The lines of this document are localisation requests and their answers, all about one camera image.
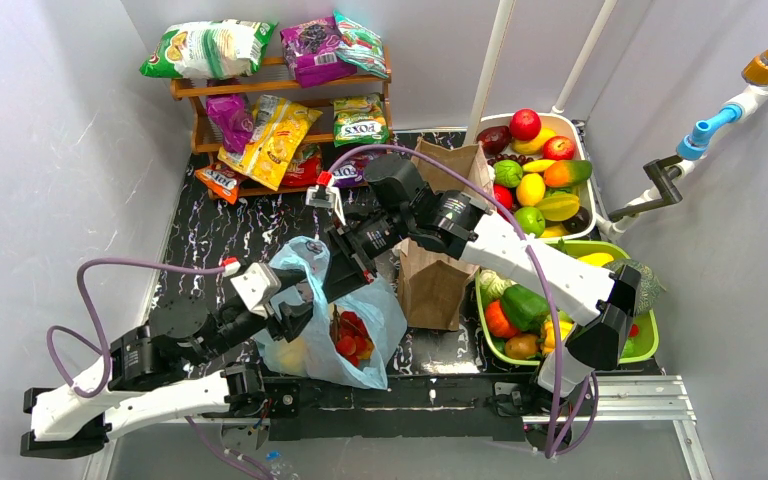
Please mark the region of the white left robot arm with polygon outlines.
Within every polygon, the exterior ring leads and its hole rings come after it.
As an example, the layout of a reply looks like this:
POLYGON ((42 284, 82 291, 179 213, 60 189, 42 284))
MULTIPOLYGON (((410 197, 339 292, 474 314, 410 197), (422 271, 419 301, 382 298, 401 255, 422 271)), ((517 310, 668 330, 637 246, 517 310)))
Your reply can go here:
POLYGON ((21 456, 75 459, 172 419, 204 413, 255 416, 269 399, 255 368, 228 365, 197 379, 189 378, 188 370, 262 331, 275 340, 298 336, 312 306, 273 307, 270 301, 304 280, 302 270, 255 263, 232 277, 237 293, 217 310, 158 331, 137 327, 113 341, 110 357, 79 374, 72 385, 28 389, 23 410, 31 427, 21 437, 21 456))

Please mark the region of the red cherry bunch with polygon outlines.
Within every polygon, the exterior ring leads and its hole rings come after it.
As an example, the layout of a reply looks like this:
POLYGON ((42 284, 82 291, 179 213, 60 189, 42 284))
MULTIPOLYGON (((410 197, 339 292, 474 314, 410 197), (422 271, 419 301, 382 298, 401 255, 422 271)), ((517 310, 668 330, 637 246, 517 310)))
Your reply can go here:
POLYGON ((355 311, 335 307, 331 313, 329 335, 337 354, 356 369, 369 364, 375 343, 364 320, 355 311))

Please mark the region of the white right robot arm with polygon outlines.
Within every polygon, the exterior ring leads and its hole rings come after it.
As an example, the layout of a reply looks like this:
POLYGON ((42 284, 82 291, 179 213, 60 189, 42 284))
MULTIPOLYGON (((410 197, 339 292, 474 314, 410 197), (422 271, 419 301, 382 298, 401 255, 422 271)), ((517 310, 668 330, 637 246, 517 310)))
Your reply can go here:
POLYGON ((364 178, 377 208, 340 218, 326 232, 330 251, 323 291, 330 301, 371 283, 375 259, 403 240, 482 269, 534 291, 551 311, 575 325, 549 353, 537 384, 564 398, 597 370, 617 367, 634 318, 641 275, 576 260, 522 232, 490 194, 459 174, 462 188, 434 190, 418 167, 397 154, 372 160, 364 178))

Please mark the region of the light blue plastic grocery bag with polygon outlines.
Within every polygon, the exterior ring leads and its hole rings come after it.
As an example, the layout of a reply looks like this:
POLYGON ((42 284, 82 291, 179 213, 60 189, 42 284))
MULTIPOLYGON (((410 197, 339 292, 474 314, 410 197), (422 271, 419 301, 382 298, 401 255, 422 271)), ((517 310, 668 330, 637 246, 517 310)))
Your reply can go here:
POLYGON ((273 372, 335 384, 385 390, 386 364, 407 329, 407 320, 389 281, 374 281, 336 301, 325 298, 330 254, 320 240, 291 239, 269 262, 271 267, 304 272, 298 287, 272 300, 278 307, 311 306, 313 315, 292 341, 274 340, 262 331, 254 336, 258 352, 273 372))

